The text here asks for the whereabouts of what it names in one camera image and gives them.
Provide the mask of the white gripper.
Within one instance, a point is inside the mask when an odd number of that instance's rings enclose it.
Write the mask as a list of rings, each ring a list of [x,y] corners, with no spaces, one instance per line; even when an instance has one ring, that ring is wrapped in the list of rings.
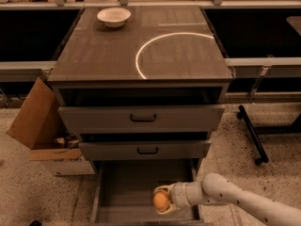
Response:
[[[153,190],[153,193],[156,194],[158,192],[164,192],[166,194],[170,193],[172,201],[169,202],[163,209],[156,210],[159,215],[170,214],[189,206],[189,201],[187,200],[186,195],[186,183],[179,182],[174,185],[158,186]]]

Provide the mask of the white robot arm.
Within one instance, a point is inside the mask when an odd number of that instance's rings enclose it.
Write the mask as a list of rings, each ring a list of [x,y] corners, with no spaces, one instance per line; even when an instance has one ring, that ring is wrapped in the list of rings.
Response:
[[[301,211],[241,189],[217,173],[206,174],[201,181],[177,182],[153,190],[153,205],[160,215],[195,205],[240,207],[266,226],[301,226]]]

